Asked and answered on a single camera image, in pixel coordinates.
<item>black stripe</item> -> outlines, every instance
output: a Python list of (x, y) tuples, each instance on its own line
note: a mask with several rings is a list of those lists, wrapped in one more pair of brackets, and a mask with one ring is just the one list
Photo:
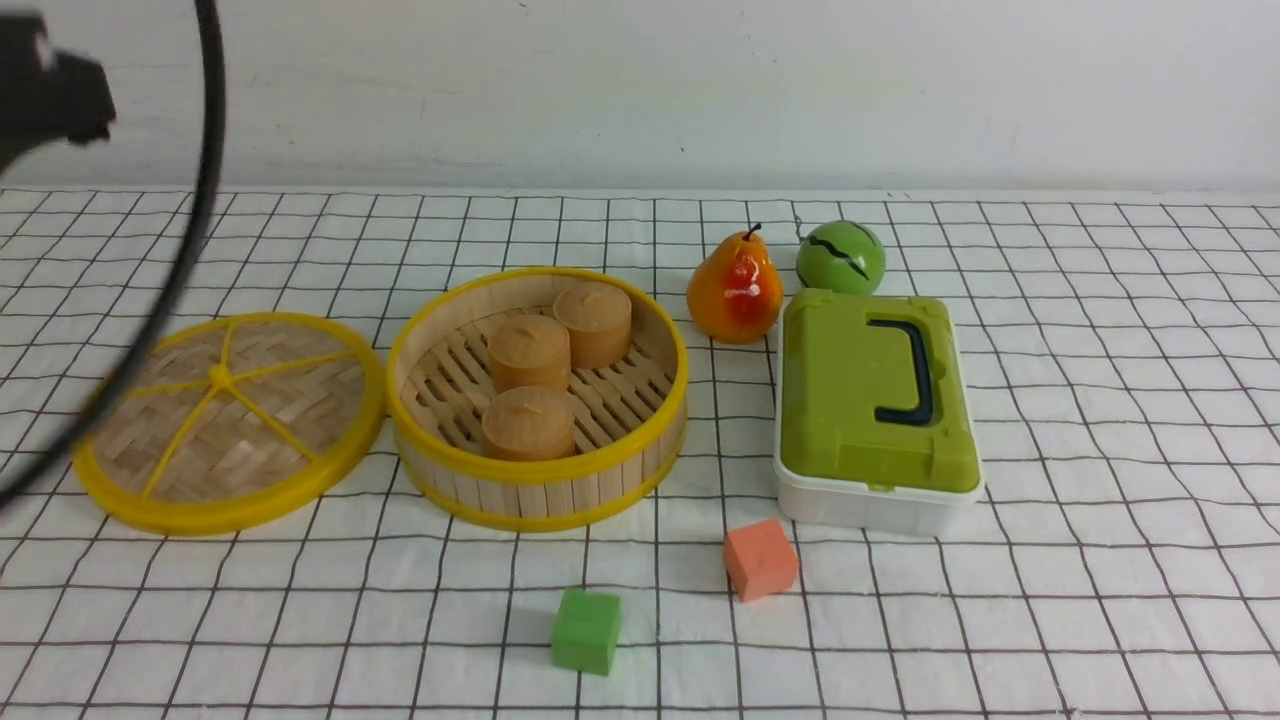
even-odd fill
[(863, 270), (861, 266), (858, 265), (858, 263), (854, 263), (852, 258), (850, 258), (849, 255), (845, 255), (840, 250), (836, 250), (835, 245), (827, 242), (826, 240), (817, 238), (817, 237), (814, 237), (812, 234), (809, 237), (804, 238), (804, 241), (808, 242), (809, 245), (818, 245), (818, 246), (822, 246), (822, 247), (827, 249), (827, 252), (831, 252), (836, 258), (840, 258), (841, 260), (844, 260), (850, 268), (854, 269), (855, 273), (858, 273), (859, 275), (861, 275), (864, 281), (870, 281), (870, 278), (867, 277), (867, 270)]

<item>plastic container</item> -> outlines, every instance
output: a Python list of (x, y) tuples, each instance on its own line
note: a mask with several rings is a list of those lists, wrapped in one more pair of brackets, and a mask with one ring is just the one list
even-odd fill
[(804, 290), (778, 334), (773, 462), (787, 516), (937, 536), (982, 495), (941, 301)]

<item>green lid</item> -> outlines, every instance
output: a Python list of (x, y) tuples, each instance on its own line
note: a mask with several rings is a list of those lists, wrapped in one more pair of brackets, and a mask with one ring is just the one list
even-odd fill
[(978, 486), (946, 306), (809, 288), (783, 315), (782, 464), (872, 489)]

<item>orange cube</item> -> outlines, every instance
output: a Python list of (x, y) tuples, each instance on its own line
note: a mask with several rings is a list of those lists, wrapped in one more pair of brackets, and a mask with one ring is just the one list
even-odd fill
[(724, 538), (724, 568), (742, 602), (791, 588), (800, 573), (791, 541), (782, 523), (768, 519), (728, 532)]

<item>green ball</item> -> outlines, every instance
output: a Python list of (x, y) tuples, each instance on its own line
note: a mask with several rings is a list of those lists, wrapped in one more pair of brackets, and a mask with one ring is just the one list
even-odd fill
[(805, 287), (872, 295), (884, 279), (884, 246), (850, 220), (818, 225), (800, 245), (796, 274)]

